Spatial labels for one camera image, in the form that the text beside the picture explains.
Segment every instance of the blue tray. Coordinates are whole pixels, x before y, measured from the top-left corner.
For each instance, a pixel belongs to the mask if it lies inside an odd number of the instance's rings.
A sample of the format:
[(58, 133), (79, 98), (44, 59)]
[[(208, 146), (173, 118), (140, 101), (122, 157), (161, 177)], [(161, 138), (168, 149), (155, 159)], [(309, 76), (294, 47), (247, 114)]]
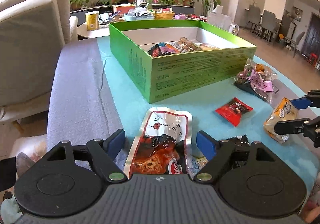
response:
[(129, 17), (127, 14), (124, 14), (124, 19), (126, 21), (138, 21), (138, 20), (154, 20), (154, 16), (141, 16), (141, 17)]

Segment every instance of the small red package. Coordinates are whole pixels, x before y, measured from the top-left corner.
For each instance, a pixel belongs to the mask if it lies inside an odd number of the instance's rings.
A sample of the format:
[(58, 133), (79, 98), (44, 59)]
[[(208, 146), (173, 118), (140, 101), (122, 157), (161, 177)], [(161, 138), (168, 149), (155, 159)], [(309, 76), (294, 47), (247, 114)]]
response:
[(237, 98), (233, 98), (230, 102), (216, 109), (216, 112), (223, 116), (231, 124), (237, 126), (240, 123), (241, 116), (252, 110), (252, 107), (249, 107)]

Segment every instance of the dining chair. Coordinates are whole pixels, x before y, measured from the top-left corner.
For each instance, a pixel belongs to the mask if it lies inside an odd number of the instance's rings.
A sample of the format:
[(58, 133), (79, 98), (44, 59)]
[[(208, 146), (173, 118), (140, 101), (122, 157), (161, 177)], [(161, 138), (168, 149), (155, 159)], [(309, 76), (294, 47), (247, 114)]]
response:
[(256, 38), (259, 36), (261, 32), (261, 37), (264, 35), (266, 31), (268, 31), (269, 39), (268, 43), (270, 42), (270, 39), (274, 33), (278, 33), (279, 26), (276, 22), (276, 15), (272, 12), (269, 12), (267, 10), (263, 11), (263, 16), (262, 16), (262, 23), (261, 23), (261, 28), (256, 36)]
[(281, 28), (279, 33), (283, 34), (284, 37), (287, 36), (289, 28), (290, 28), (290, 24), (291, 24), (291, 18), (288, 16), (283, 16), (282, 20), (281, 20)]
[(247, 28), (248, 23), (252, 23), (250, 32), (252, 31), (253, 25), (254, 25), (253, 31), (255, 32), (256, 26), (260, 26), (260, 20), (261, 20), (260, 8), (253, 6), (253, 5), (250, 5), (249, 12), (248, 12), (248, 22), (245, 25), (245, 27), (243, 28), (243, 30), (245, 28)]
[(303, 36), (304, 36), (305, 33), (306, 33), (305, 31), (303, 31), (302, 33), (300, 33), (300, 34), (297, 36), (297, 39), (296, 39), (295, 41), (294, 41), (293, 39), (289, 38), (289, 37), (285, 37), (285, 38), (284, 38), (284, 45), (285, 45), (285, 43), (286, 43), (287, 41), (289, 41), (290, 45), (291, 45), (292, 47), (294, 47), (294, 55), (293, 55), (293, 57), (296, 56), (297, 46), (299, 45), (299, 43), (300, 43), (300, 41), (301, 41), (301, 39), (303, 38)]

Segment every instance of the open box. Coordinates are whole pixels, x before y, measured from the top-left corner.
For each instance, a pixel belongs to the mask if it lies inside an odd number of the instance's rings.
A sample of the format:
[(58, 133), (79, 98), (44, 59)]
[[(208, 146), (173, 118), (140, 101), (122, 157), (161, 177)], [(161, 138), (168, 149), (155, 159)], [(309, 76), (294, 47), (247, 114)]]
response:
[[(145, 50), (186, 37), (221, 49), (152, 58)], [(193, 20), (110, 24), (111, 52), (149, 103), (235, 76), (256, 47), (220, 28)]]

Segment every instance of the snack package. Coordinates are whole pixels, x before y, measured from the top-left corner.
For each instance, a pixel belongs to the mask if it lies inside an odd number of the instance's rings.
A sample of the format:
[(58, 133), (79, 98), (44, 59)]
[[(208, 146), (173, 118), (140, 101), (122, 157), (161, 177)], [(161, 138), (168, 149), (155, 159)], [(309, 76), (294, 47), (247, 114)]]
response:
[(202, 51), (219, 50), (218, 47), (209, 43), (196, 43), (196, 45), (199, 46)]
[(268, 120), (263, 124), (264, 129), (274, 140), (284, 143), (289, 139), (288, 135), (277, 135), (275, 125), (279, 121), (295, 120), (298, 118), (299, 110), (292, 105), (289, 99), (283, 98), (277, 108), (272, 112)]
[(253, 108), (246, 105), (237, 98), (233, 98), (230, 102), (216, 109), (216, 112), (223, 116), (234, 126), (239, 125), (241, 116), (252, 111)]
[(134, 138), (124, 173), (182, 174), (191, 178), (208, 162), (191, 155), (192, 115), (165, 107), (148, 110)]
[(152, 57), (170, 55), (175, 53), (185, 53), (192, 51), (206, 51), (219, 49), (209, 43), (193, 43), (185, 37), (180, 38), (177, 42), (161, 42), (151, 47), (148, 51)]
[(235, 77), (235, 86), (247, 91), (264, 101), (271, 103), (273, 95), (272, 80), (277, 74), (268, 66), (257, 64), (248, 59), (244, 71)]

